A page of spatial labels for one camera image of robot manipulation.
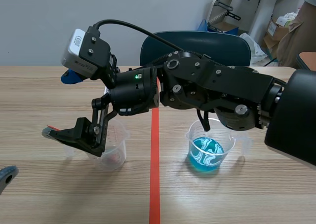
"table surface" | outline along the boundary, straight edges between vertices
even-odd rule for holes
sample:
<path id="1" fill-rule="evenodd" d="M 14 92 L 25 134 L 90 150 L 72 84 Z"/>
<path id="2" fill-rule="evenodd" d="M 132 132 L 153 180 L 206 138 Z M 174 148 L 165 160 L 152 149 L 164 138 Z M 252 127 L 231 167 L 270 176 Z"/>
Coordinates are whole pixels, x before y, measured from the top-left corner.
<path id="1" fill-rule="evenodd" d="M 316 71 L 316 52 L 303 52 L 300 58 L 310 70 Z"/>
<path id="2" fill-rule="evenodd" d="M 288 80 L 294 69 L 256 67 Z M 151 113 L 119 117 L 130 131 L 127 160 L 115 172 L 96 171 L 77 151 L 44 139 L 47 124 L 72 128 L 91 117 L 91 99 L 103 84 L 63 85 L 62 67 L 0 67 L 0 167 L 20 174 L 0 196 L 1 224 L 149 223 Z M 184 134 L 195 110 L 159 108 L 162 224 L 315 224 L 316 174 L 272 152 L 265 131 L 252 129 L 246 158 L 237 146 L 216 174 L 194 172 L 186 161 Z"/>

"red tape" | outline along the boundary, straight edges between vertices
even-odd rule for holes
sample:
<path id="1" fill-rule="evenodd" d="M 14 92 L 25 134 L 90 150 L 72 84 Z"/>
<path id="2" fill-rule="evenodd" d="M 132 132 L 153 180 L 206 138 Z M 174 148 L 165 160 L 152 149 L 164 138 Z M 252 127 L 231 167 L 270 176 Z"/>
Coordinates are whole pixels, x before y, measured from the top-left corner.
<path id="1" fill-rule="evenodd" d="M 160 224 L 159 108 L 152 110 L 149 224 Z"/>

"robotic arm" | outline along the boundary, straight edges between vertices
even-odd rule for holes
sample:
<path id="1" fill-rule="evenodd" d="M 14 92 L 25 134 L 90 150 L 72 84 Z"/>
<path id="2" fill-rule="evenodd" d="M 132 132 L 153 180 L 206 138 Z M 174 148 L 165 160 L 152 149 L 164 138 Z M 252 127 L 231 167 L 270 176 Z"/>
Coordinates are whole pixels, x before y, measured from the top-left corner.
<path id="1" fill-rule="evenodd" d="M 150 64 L 120 73 L 110 46 L 100 39 L 99 27 L 115 23 L 139 30 L 176 51 Z M 148 112 L 159 105 L 178 110 L 195 108 L 205 129 L 208 113 L 216 113 L 232 130 L 268 127 L 265 143 L 286 154 L 316 165 L 313 132 L 316 113 L 316 73 L 296 71 L 288 84 L 248 67 L 223 66 L 207 55 L 188 52 L 134 25 L 104 20 L 85 33 L 75 30 L 62 58 L 77 80 L 101 79 L 108 92 L 92 100 L 92 121 L 78 118 L 73 129 L 51 130 L 53 138 L 68 146 L 101 156 L 107 124 L 119 115 Z M 158 95 L 157 78 L 161 92 Z M 109 103 L 113 111 L 108 113 Z"/>

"person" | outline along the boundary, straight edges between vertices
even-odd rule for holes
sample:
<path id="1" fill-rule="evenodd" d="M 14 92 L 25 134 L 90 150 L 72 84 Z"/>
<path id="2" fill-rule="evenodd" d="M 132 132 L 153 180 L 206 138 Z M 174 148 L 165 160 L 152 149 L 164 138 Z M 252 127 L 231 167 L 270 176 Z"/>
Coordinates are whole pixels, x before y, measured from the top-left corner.
<path id="1" fill-rule="evenodd" d="M 316 52 L 316 0 L 304 1 L 297 17 L 289 25 L 289 33 L 279 43 L 279 66 L 298 69 L 298 54 Z"/>

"dark blue chair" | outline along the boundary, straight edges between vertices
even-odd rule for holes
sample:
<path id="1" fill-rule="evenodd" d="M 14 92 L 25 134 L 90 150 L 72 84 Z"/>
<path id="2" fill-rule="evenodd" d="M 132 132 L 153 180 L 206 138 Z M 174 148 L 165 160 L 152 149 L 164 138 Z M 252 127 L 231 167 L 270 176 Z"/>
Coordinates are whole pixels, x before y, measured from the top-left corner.
<path id="1" fill-rule="evenodd" d="M 184 50 L 206 54 L 210 56 L 212 60 L 226 66 L 250 65 L 250 47 L 244 39 L 237 36 L 197 31 L 160 32 L 155 33 L 155 35 Z M 152 37 L 147 37 L 142 45 L 140 65 L 144 66 L 174 51 L 175 50 L 170 46 Z"/>

